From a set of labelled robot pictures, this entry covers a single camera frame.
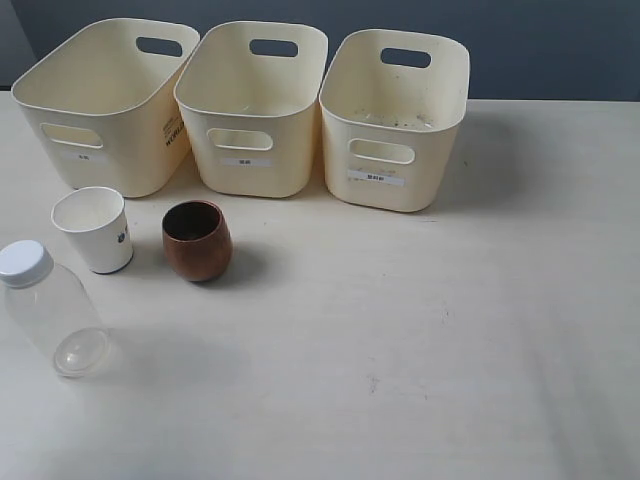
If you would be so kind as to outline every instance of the clear plastic bottle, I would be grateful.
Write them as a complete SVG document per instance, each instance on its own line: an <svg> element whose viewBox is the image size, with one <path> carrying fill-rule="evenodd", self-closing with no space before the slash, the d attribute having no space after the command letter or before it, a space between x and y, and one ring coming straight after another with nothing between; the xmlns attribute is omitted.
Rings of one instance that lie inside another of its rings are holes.
<svg viewBox="0 0 640 480"><path fill-rule="evenodd" d="M75 274L34 240L0 251L5 306L59 375L90 373L109 351L107 330Z"/></svg>

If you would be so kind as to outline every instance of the brown cup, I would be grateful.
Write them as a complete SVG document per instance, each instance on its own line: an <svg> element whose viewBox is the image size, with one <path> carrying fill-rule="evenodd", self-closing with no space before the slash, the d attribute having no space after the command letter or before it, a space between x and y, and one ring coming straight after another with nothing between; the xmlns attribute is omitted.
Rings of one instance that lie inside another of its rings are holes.
<svg viewBox="0 0 640 480"><path fill-rule="evenodd" d="M222 275L233 252L222 210L204 200L181 203L165 214L162 243L171 268L191 282Z"/></svg>

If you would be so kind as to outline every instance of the white paper cup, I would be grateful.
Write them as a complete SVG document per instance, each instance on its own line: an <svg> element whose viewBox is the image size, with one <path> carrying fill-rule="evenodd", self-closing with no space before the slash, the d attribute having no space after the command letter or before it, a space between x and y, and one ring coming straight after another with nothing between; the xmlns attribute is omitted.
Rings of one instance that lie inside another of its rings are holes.
<svg viewBox="0 0 640 480"><path fill-rule="evenodd" d="M95 273L113 273L133 257L124 198L107 187L85 187L70 193L51 211L51 221Z"/></svg>

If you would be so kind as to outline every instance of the gray wall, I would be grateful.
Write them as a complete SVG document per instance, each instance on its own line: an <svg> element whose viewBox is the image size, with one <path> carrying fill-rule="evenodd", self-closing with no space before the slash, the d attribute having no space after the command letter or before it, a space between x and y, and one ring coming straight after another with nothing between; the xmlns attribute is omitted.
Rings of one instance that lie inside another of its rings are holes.
<svg viewBox="0 0 640 480"><path fill-rule="evenodd" d="M636 100L640 0L13 0L38 57L84 25L145 17L197 28L237 19L302 22L331 54L370 27L436 33L469 48L471 96Z"/></svg>
<svg viewBox="0 0 640 480"><path fill-rule="evenodd" d="M0 86L11 85L36 58L9 0L0 0Z"/></svg>

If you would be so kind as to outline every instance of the cream plastic bin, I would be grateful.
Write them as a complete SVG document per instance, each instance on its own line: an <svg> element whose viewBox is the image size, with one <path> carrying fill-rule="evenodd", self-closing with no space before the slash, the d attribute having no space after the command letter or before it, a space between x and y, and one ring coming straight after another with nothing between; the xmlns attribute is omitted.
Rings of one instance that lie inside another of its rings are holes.
<svg viewBox="0 0 640 480"><path fill-rule="evenodd" d="M205 35L175 97L209 188L287 197L307 184L327 43L285 23L231 22Z"/></svg>
<svg viewBox="0 0 640 480"><path fill-rule="evenodd" d="M185 25L104 20L16 81L13 97L65 182L125 197L167 182L190 148L173 86L199 39Z"/></svg>
<svg viewBox="0 0 640 480"><path fill-rule="evenodd" d="M469 53L454 40L391 30L347 37L320 92L331 193L400 212L428 206L468 85Z"/></svg>

